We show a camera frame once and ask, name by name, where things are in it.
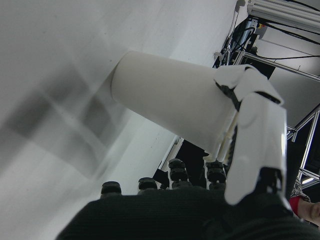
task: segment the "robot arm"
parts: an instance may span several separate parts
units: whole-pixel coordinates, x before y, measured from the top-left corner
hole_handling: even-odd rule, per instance
[[[250,65],[221,66],[214,80],[239,111],[225,200],[234,205],[252,193],[262,168],[281,172],[283,194],[287,138],[282,98],[267,78]]]
[[[234,205],[252,193],[266,167],[280,171],[284,191],[286,111],[267,78],[251,65],[213,69],[129,52],[115,69],[111,91],[119,103],[219,161],[226,155],[228,131],[238,115],[226,201]]]

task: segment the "black fabric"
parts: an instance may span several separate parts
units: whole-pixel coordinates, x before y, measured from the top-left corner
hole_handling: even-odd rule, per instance
[[[285,188],[285,198],[287,200],[290,199],[291,192],[294,189],[296,178],[299,173],[299,168],[305,154],[305,148],[306,147],[304,145],[292,142],[290,140],[287,143]]]
[[[223,193],[201,187],[146,190],[142,195],[111,196],[87,204],[59,234],[58,240],[315,240],[320,233],[293,217],[259,217],[248,221],[227,205]],[[235,228],[224,227],[245,219]]]
[[[111,196],[87,204],[57,239],[195,240],[228,207],[223,193],[201,187]]]

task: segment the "metal frame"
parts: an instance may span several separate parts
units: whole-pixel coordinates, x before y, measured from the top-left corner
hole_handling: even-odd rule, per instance
[[[274,62],[274,61],[270,61],[270,60],[261,58],[261,57],[259,57],[259,56],[253,55],[253,54],[248,53],[248,52],[245,52],[243,56],[244,56],[244,57],[251,58],[251,59],[253,59],[253,60],[257,60],[257,61],[259,61],[259,62],[268,64],[268,65],[271,65],[271,66],[274,66],[274,67],[277,67],[277,68],[280,68],[280,69],[287,70],[287,71],[292,72],[292,73],[296,73],[296,74],[299,74],[299,75],[302,75],[302,76],[311,78],[311,79],[313,79],[313,80],[315,80],[315,81],[317,81],[317,82],[320,83],[320,76],[316,76],[316,75],[313,75],[313,74],[311,74],[311,73],[307,73],[307,72],[304,72],[304,71],[300,71],[300,70],[294,69],[294,68],[292,68],[292,67],[285,66],[285,65],[282,65],[282,64],[280,64],[280,63],[277,63],[277,62]]]
[[[318,119],[319,119],[319,113],[320,113],[320,109],[317,109],[317,111],[313,115],[312,125],[311,125],[311,128],[310,128],[308,139],[306,141],[306,148],[305,148],[304,155],[303,155],[303,158],[302,158],[302,163],[301,163],[301,166],[300,166],[302,169],[305,168],[305,165],[306,165],[306,162],[307,162],[307,159],[308,159],[308,155],[309,155],[312,139],[314,138],[317,122],[318,122]],[[299,172],[298,178],[300,180],[301,180],[301,177],[302,177],[302,173]]]
[[[244,50],[243,51],[237,51],[237,52],[238,52],[238,55],[235,58],[235,61],[233,63],[234,65],[239,65],[242,62],[242,59],[244,57],[247,57],[247,58],[250,58],[250,59],[253,59],[253,60],[257,60],[257,61],[259,61],[261,63],[265,63],[265,64],[268,64],[268,65],[271,65],[271,66],[274,66],[274,67],[277,67],[277,68],[280,68],[280,69],[287,70],[287,71],[292,72],[292,73],[296,73],[296,74],[311,78],[311,79],[313,79],[313,80],[315,80],[315,81],[320,83],[320,76],[316,76],[316,75],[313,75],[313,74],[310,74],[310,73],[307,73],[307,72],[303,72],[303,71],[300,71],[300,70],[297,70],[297,69],[282,65],[282,64],[277,63],[277,62],[273,62],[273,61],[270,61],[270,60],[267,60],[267,59],[263,59],[263,58],[261,58],[259,56],[256,56],[256,55],[250,54],[248,52],[245,52]],[[319,116],[320,116],[320,106],[317,107],[314,111],[312,111],[309,115],[307,115],[304,118],[303,121],[298,123],[297,126],[295,126],[295,127],[287,126],[287,135],[286,135],[287,139],[288,140],[291,139],[292,142],[295,142],[299,130],[301,130],[307,123],[312,121],[311,128],[310,128],[310,131],[309,131],[309,134],[308,134],[308,138],[307,138],[307,142],[306,142],[304,155],[303,155],[301,166],[300,166],[300,171],[298,173],[299,180],[301,180],[302,175],[306,175],[305,173],[307,173],[307,171],[308,171],[308,170],[304,169],[304,167],[306,166],[306,162],[307,162],[307,159],[308,159],[311,143],[312,143],[312,140],[313,140],[313,137],[314,137],[314,134],[315,134],[315,130],[316,130],[316,126],[317,126],[317,122],[318,122]],[[308,183],[304,184],[302,186],[303,189],[320,183],[319,175],[317,175],[317,174],[315,174],[313,172],[310,172],[310,173],[312,173],[312,174],[310,174],[311,178],[318,179],[318,180],[313,180],[312,182],[308,182]]]

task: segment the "black cable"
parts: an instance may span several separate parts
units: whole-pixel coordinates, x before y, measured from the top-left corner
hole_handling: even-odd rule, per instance
[[[254,27],[248,27],[248,28],[244,29],[242,32],[245,32],[245,31],[248,31],[248,30],[253,30],[253,31],[246,37],[246,39],[244,40],[244,42],[243,42],[242,44],[240,44],[237,40],[234,40],[234,42],[235,42],[239,47],[233,49],[233,50],[231,51],[231,53],[234,53],[235,51],[237,51],[237,50],[239,50],[239,49],[241,49],[241,50],[246,50],[244,46],[245,46],[245,44],[247,43],[247,41],[249,41],[249,39],[252,37],[252,35],[254,34],[254,31],[255,31],[256,29],[255,29]]]
[[[271,25],[271,24],[269,24],[269,23],[266,23],[266,22],[264,23],[264,25],[266,25],[267,27],[270,27],[270,28],[272,28],[272,29],[278,30],[278,31],[280,31],[280,32],[282,32],[282,33],[284,33],[284,34],[288,34],[288,35],[290,35],[290,36],[292,36],[292,37],[305,40],[305,41],[307,41],[307,42],[309,42],[309,43],[312,43],[312,44],[320,45],[320,42],[314,41],[314,40],[312,40],[312,39],[310,39],[310,38],[307,38],[307,37],[305,37],[305,36],[302,36],[302,35],[300,35],[300,34],[297,34],[297,33],[291,32],[291,31],[287,31],[287,30],[278,28],[278,27],[273,26],[273,25]]]
[[[262,59],[272,59],[272,60],[283,60],[283,59],[306,59],[306,58],[320,58],[320,55],[311,55],[311,56],[293,56],[293,57],[264,57],[264,56],[259,56],[256,55],[259,58]]]
[[[293,28],[293,29],[299,29],[299,30],[302,30],[302,31],[305,31],[305,32],[308,32],[308,33],[320,35],[320,33],[315,32],[315,31],[309,31],[309,30],[306,30],[306,29],[303,29],[303,28],[300,28],[300,27],[297,27],[297,26],[290,26],[290,25],[287,25],[287,24],[284,24],[284,23],[280,23],[280,22],[268,20],[268,19],[265,19],[265,18],[259,18],[258,22],[259,22],[260,24],[263,24],[263,25],[264,25],[265,23],[277,24],[277,25],[281,25],[281,26],[285,26],[285,27],[289,27],[289,28]]]
[[[299,1],[295,1],[295,0],[285,0],[285,1],[287,1],[287,2],[292,2],[292,3],[295,3],[295,4],[299,4],[299,5],[305,6],[305,7],[307,7],[307,8],[310,8],[310,9],[312,9],[312,10],[315,10],[315,11],[320,12],[319,9],[317,9],[317,8],[315,8],[315,7],[313,7],[313,6],[310,6],[310,5],[308,5],[308,4],[299,2]]]

